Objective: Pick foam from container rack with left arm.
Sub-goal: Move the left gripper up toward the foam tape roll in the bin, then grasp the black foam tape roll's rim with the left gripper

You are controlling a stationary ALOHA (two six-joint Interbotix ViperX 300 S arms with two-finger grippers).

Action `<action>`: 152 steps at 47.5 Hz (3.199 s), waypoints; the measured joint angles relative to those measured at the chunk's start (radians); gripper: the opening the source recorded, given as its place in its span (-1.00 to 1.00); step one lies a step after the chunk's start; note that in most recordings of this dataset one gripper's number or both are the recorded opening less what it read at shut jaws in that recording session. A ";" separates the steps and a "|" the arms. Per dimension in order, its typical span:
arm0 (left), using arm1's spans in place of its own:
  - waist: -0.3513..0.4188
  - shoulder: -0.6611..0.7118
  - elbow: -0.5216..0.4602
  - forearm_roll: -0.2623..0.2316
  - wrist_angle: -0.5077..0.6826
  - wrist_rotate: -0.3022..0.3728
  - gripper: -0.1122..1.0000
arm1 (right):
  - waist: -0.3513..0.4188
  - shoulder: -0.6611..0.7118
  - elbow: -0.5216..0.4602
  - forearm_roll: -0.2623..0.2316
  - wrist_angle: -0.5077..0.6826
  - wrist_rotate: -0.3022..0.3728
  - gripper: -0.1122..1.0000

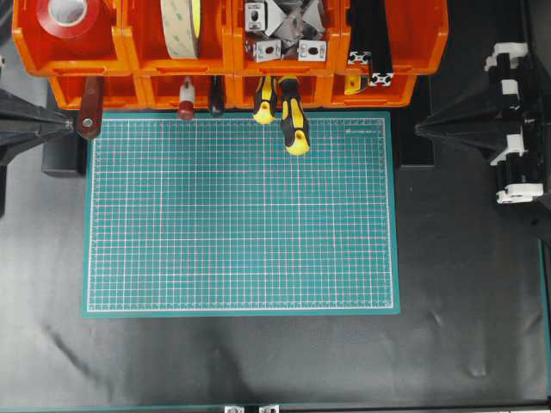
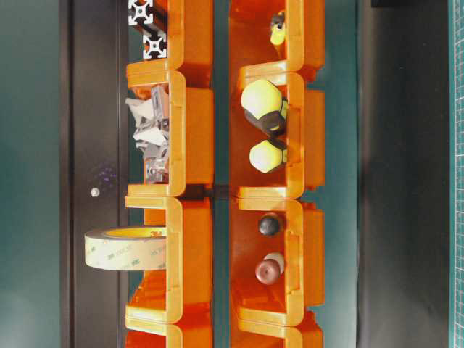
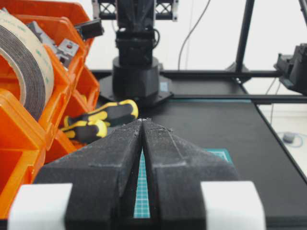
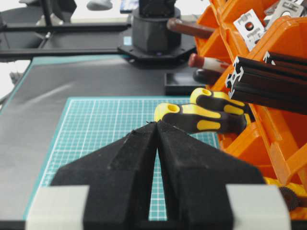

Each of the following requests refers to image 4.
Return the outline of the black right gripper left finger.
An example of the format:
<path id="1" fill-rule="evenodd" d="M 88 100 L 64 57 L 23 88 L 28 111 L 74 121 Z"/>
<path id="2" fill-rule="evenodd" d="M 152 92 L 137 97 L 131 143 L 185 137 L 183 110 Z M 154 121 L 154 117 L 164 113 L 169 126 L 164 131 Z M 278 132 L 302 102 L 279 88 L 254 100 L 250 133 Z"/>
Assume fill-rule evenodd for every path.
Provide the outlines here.
<path id="1" fill-rule="evenodd" d="M 131 230 L 148 219 L 156 123 L 60 167 L 38 189 L 28 230 Z"/>

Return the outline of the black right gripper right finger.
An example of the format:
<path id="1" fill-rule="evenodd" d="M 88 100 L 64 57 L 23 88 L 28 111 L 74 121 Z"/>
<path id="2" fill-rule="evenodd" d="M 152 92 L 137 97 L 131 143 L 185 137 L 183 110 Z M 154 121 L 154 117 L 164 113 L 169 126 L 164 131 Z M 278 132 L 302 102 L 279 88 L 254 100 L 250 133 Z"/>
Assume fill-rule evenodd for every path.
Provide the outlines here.
<path id="1" fill-rule="evenodd" d="M 254 166 L 165 122 L 159 155 L 188 230 L 289 230 L 280 190 Z"/>

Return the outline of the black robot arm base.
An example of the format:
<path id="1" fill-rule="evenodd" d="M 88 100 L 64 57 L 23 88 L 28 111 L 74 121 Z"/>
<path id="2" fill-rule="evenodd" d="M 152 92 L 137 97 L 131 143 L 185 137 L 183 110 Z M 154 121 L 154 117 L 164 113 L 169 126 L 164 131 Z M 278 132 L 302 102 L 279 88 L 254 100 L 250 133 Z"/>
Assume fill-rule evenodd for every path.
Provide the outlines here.
<path id="1" fill-rule="evenodd" d="M 172 68 L 196 51 L 193 37 L 167 28 L 181 18 L 174 0 L 140 0 L 131 14 L 131 27 L 119 34 L 118 51 L 146 66 Z"/>

